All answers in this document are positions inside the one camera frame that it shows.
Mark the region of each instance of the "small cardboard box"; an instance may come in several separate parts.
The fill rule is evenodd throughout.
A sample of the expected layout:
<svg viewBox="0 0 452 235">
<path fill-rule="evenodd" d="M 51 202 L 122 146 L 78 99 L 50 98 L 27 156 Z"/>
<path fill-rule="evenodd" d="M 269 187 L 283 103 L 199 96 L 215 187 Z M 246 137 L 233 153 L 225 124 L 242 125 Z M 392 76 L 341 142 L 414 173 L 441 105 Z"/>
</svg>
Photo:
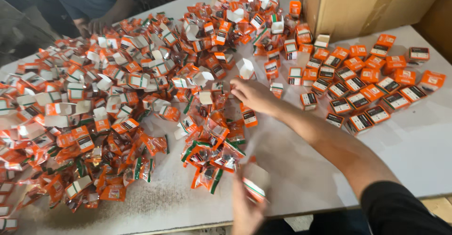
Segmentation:
<svg viewBox="0 0 452 235">
<path fill-rule="evenodd" d="M 367 68 L 380 70 L 386 64 L 386 61 L 375 55 L 371 55 L 364 63 Z"/>
<path fill-rule="evenodd" d="M 389 114 L 407 109 L 411 103 L 400 92 L 383 97 L 379 103 Z"/>
<path fill-rule="evenodd" d="M 365 84 L 377 83 L 380 80 L 380 70 L 367 67 L 363 68 L 360 78 Z"/>
<path fill-rule="evenodd" d="M 353 77 L 356 77 L 355 71 L 351 70 L 348 66 L 345 66 L 336 70 L 334 80 L 345 82 Z"/>
<path fill-rule="evenodd" d="M 443 86 L 445 80 L 446 75 L 425 70 L 417 86 L 425 93 L 432 94 Z"/>
<path fill-rule="evenodd" d="M 317 108 L 317 98 L 312 92 L 301 94 L 300 103 L 302 104 L 302 111 L 312 111 Z"/>
<path fill-rule="evenodd" d="M 328 106 L 328 111 L 337 115 L 345 115 L 353 111 L 345 98 L 333 100 Z"/>
<path fill-rule="evenodd" d="M 351 70 L 355 71 L 355 73 L 358 73 L 359 70 L 363 69 L 366 66 L 363 60 L 359 57 L 353 57 L 351 59 L 344 60 L 343 64 L 344 66 L 347 66 Z"/>
<path fill-rule="evenodd" d="M 351 93 L 357 93 L 366 87 L 366 84 L 358 77 L 353 77 L 345 81 L 345 86 L 350 89 Z"/>
<path fill-rule="evenodd" d="M 370 118 L 374 125 L 391 118 L 391 115 L 386 112 L 380 105 L 367 109 L 364 111 L 364 113 Z"/>
<path fill-rule="evenodd" d="M 386 65 L 384 65 L 382 73 L 384 76 L 392 74 L 396 69 L 404 69 L 406 61 L 404 56 L 388 56 L 386 57 Z"/>
<path fill-rule="evenodd" d="M 418 104 L 418 101 L 427 97 L 427 94 L 416 86 L 403 88 L 400 90 L 400 94 L 408 99 L 408 101 L 411 102 L 411 105 Z"/>
<path fill-rule="evenodd" d="M 315 93 L 319 99 L 322 99 L 325 96 L 326 89 L 331 85 L 331 82 L 328 82 L 322 78 L 318 78 L 311 87 L 311 92 Z"/>
<path fill-rule="evenodd" d="M 385 77 L 383 80 L 376 84 L 386 94 L 392 94 L 400 88 L 400 84 L 394 81 L 391 77 Z"/>
<path fill-rule="evenodd" d="M 289 76 L 287 77 L 287 83 L 292 85 L 302 84 L 303 68 L 301 67 L 291 67 L 289 68 Z"/>
<path fill-rule="evenodd" d="M 332 113 L 328 113 L 328 115 L 326 115 L 325 121 L 330 123 L 331 125 L 341 128 L 342 127 L 342 123 L 344 121 L 344 117 L 332 114 Z"/>
<path fill-rule="evenodd" d="M 328 88 L 327 97 L 330 100 L 336 100 L 347 96 L 350 89 L 342 82 L 336 82 Z"/>
<path fill-rule="evenodd" d="M 373 126 L 374 124 L 372 124 L 372 121 L 365 113 L 352 116 L 345 123 L 345 128 L 347 128 L 348 132 L 353 136 L 363 134 Z"/>
<path fill-rule="evenodd" d="M 430 50 L 422 47 L 410 47 L 405 53 L 406 63 L 413 67 L 420 67 L 430 59 Z"/>
<path fill-rule="evenodd" d="M 306 87 L 311 87 L 312 84 L 317 80 L 318 71 L 317 69 L 306 68 L 303 72 L 302 85 Z"/>
</svg>

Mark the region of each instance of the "cardboard box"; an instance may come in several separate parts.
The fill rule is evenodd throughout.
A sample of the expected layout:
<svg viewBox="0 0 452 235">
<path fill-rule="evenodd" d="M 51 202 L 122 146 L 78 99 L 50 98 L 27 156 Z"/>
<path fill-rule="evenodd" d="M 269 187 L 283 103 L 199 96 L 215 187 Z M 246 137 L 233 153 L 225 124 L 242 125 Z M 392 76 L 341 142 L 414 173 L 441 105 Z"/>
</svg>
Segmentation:
<svg viewBox="0 0 452 235">
<path fill-rule="evenodd" d="M 341 128 L 342 127 L 342 123 L 344 121 L 344 117 L 332 114 L 332 113 L 328 113 L 328 115 L 326 115 L 325 121 L 330 123 L 331 125 Z"/>
<path fill-rule="evenodd" d="M 336 42 L 415 24 L 435 0 L 300 1 L 312 34 L 329 33 Z"/>
<path fill-rule="evenodd" d="M 374 125 L 391 118 L 391 115 L 387 113 L 380 105 L 367 109 L 364 111 L 364 113 L 370 118 Z"/>
</svg>

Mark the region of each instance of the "white table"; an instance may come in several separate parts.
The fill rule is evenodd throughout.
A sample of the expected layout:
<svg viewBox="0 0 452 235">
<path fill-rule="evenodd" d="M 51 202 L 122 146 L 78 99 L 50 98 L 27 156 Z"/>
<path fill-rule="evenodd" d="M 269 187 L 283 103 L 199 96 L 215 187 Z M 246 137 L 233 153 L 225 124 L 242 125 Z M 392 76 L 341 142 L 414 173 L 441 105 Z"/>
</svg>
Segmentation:
<svg viewBox="0 0 452 235">
<path fill-rule="evenodd" d="M 186 11 L 185 6 L 210 0 L 176 0 L 150 12 L 138 15 L 145 19 L 148 13 L 165 11 L 178 19 Z M 280 0 L 287 11 L 290 0 Z M 431 59 L 424 69 L 438 71 L 452 77 L 452 67 L 410 26 L 385 31 L 397 36 L 389 55 L 401 55 L 410 46 L 429 47 Z M 379 33 L 332 44 L 348 48 L 356 43 L 367 49 L 375 43 Z M 252 47 L 240 47 L 234 55 L 251 58 L 257 76 L 266 83 L 263 72 L 265 58 L 252 58 Z M 285 83 L 289 66 L 293 61 L 284 61 L 277 82 Z M 0 70 L 3 75 L 14 71 L 17 63 Z M 237 74 L 236 68 L 228 76 Z M 427 197 L 452 192 L 452 183 L 447 174 L 452 173 L 452 143 L 449 141 L 452 126 L 452 81 L 448 79 L 438 92 L 421 104 L 406 111 L 393 114 L 392 119 L 359 136 L 392 169 L 416 197 Z M 283 99 L 299 105 L 299 95 L 304 87 L 284 86 Z M 321 101 L 315 111 L 326 115 L 326 103 Z M 48 198 L 44 197 L 20 213 L 18 235 L 122 235 L 155 234 L 175 229 L 189 229 L 200 225 L 218 224 L 232 220 L 231 174 L 224 173 L 215 195 L 205 188 L 190 189 L 195 173 L 194 167 L 183 168 L 180 152 L 183 142 L 176 141 L 172 132 L 175 122 L 150 118 L 154 130 L 169 134 L 171 154 L 157 155 L 152 182 L 138 181 L 127 189 L 123 203 L 102 201 L 98 209 L 80 208 L 72 214 L 64 204 L 48 209 Z M 247 156 L 256 154 L 258 163 L 271 174 L 272 202 L 268 215 L 291 215 L 312 213 L 327 209 L 356 206 L 354 196 L 345 177 L 327 160 L 321 157 L 298 135 L 284 124 L 258 114 L 259 125 L 247 130 Z"/>
</svg>

